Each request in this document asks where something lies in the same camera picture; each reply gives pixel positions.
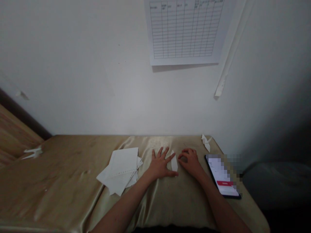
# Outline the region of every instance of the paper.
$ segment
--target paper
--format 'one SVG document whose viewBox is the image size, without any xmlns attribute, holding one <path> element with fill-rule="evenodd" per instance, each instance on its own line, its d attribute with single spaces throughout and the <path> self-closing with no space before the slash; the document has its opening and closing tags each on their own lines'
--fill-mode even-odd
<svg viewBox="0 0 311 233">
<path fill-rule="evenodd" d="M 121 196 L 124 189 L 132 186 L 138 179 L 137 169 L 143 164 L 138 157 L 138 148 L 113 151 L 109 165 L 96 177 L 108 187 L 109 194 Z"/>
<path fill-rule="evenodd" d="M 137 169 L 143 164 L 142 159 L 137 157 Z M 127 184 L 127 186 L 125 188 L 131 187 L 132 185 L 134 185 L 136 183 L 138 179 L 138 171 L 136 171 L 133 175 L 133 177 L 130 179 L 129 183 Z"/>
<path fill-rule="evenodd" d="M 29 159 L 29 158 L 37 158 L 39 156 L 39 154 L 42 153 L 42 149 L 41 149 L 41 146 L 38 147 L 37 149 L 31 149 L 31 150 L 24 150 L 24 153 L 29 153 L 29 152 L 33 152 L 33 154 L 29 155 L 29 156 L 26 156 L 25 158 L 22 158 L 23 159 Z"/>
<path fill-rule="evenodd" d="M 206 139 L 206 137 L 202 134 L 202 143 L 204 144 L 204 146 L 205 146 L 205 148 L 208 150 L 208 152 L 210 152 L 210 149 L 211 149 L 211 147 L 210 147 L 210 141 L 211 141 L 211 139 L 212 139 L 212 137 L 210 137 L 210 139 Z"/>
<path fill-rule="evenodd" d="M 218 63 L 236 0 L 144 0 L 151 65 Z"/>
<path fill-rule="evenodd" d="M 178 170 L 178 164 L 177 164 L 177 159 L 176 155 L 172 158 L 171 160 L 171 165 L 172 165 L 172 171 L 176 172 Z"/>
<path fill-rule="evenodd" d="M 137 155 L 138 147 L 113 151 L 111 156 L 113 160 L 109 176 L 113 177 L 124 173 L 132 173 L 135 171 L 137 169 Z"/>
</svg>

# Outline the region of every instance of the satin cloth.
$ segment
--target satin cloth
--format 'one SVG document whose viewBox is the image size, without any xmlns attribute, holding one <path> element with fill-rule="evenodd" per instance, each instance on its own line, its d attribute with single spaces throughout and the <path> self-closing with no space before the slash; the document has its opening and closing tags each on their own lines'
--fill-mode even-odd
<svg viewBox="0 0 311 233">
<path fill-rule="evenodd" d="M 138 170 L 140 178 L 149 167 L 152 149 L 157 152 L 161 146 L 169 146 L 168 154 L 174 150 L 178 155 L 184 148 L 194 148 L 210 175 L 204 160 L 208 151 L 200 138 L 54 136 L 42 144 L 40 157 L 18 159 L 0 170 L 0 231 L 86 232 L 93 229 L 120 198 L 116 194 L 109 196 L 108 189 L 96 180 L 114 150 L 139 148 L 138 156 L 143 159 Z M 210 154 L 222 154 L 213 139 L 210 146 Z M 135 227 L 170 224 L 217 229 L 200 185 L 180 164 L 178 172 L 179 177 L 166 177 L 150 185 L 127 232 Z M 243 184 L 238 180 L 237 183 L 242 199 L 227 201 L 253 232 L 269 232 L 262 212 Z"/>
</svg>

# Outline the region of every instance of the left hand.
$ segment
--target left hand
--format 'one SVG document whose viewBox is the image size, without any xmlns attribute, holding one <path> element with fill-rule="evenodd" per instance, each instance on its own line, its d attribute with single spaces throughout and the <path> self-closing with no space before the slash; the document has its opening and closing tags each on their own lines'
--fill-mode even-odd
<svg viewBox="0 0 311 233">
<path fill-rule="evenodd" d="M 166 165 L 168 162 L 172 160 L 172 158 L 175 156 L 175 153 L 173 153 L 170 157 L 165 159 L 165 156 L 169 150 L 169 147 L 166 147 L 165 151 L 162 153 L 163 147 L 160 148 L 157 155 L 155 155 L 155 151 L 152 150 L 152 160 L 150 163 L 149 168 L 145 172 L 146 175 L 149 176 L 152 180 L 156 180 L 159 178 L 163 178 L 166 176 L 174 177 L 178 176 L 178 172 L 170 171 L 167 169 Z"/>
</svg>

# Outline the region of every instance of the stack of paper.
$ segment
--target stack of paper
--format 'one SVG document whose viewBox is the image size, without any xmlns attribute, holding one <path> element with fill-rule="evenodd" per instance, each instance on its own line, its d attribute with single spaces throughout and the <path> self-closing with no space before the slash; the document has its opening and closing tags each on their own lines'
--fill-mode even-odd
<svg viewBox="0 0 311 233">
<path fill-rule="evenodd" d="M 109 165 L 96 177 L 109 189 L 109 194 L 121 196 L 124 189 L 138 179 L 137 170 L 143 164 L 138 147 L 113 151 Z"/>
</svg>

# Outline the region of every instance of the paper strip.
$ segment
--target paper strip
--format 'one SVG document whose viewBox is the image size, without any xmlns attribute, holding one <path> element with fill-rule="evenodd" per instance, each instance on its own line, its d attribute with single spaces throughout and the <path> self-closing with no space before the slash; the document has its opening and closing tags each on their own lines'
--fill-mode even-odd
<svg viewBox="0 0 311 233">
<path fill-rule="evenodd" d="M 171 160 L 171 165 L 172 165 L 172 170 L 174 172 L 176 172 L 178 170 L 178 164 L 177 164 L 177 159 L 176 159 L 176 155 L 172 158 Z"/>
</svg>

